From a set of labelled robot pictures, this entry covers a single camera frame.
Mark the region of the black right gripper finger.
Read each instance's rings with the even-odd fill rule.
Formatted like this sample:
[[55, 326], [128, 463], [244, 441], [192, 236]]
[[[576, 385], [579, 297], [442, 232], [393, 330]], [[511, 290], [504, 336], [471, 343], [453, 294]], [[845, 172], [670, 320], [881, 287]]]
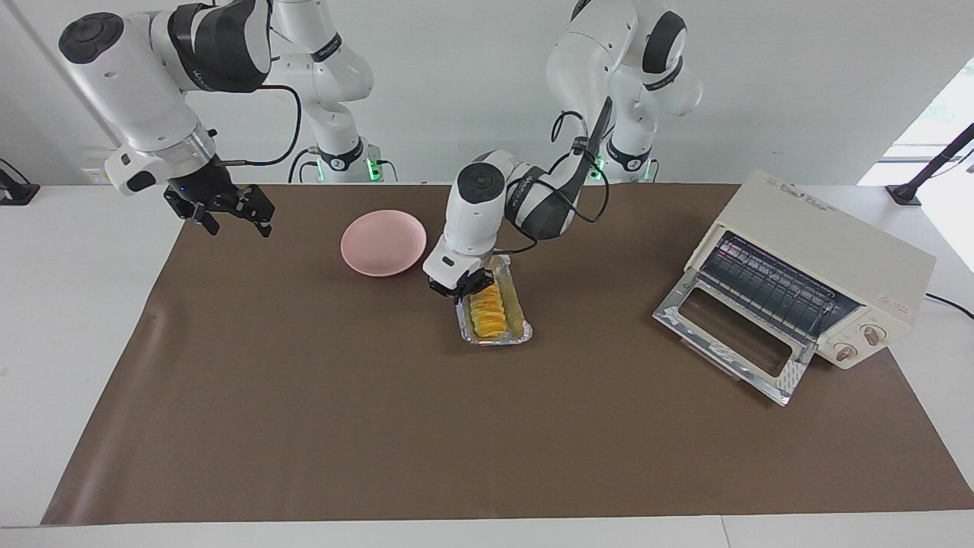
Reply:
[[180, 197], [174, 190], [164, 191], [164, 200], [173, 209], [174, 214], [184, 221], [192, 221], [202, 226], [211, 236], [218, 234], [220, 225], [206, 208], [204, 202], [190, 202]]
[[228, 211], [236, 218], [254, 225], [263, 238], [271, 235], [275, 206], [258, 185], [237, 188], [236, 193], [229, 200]]

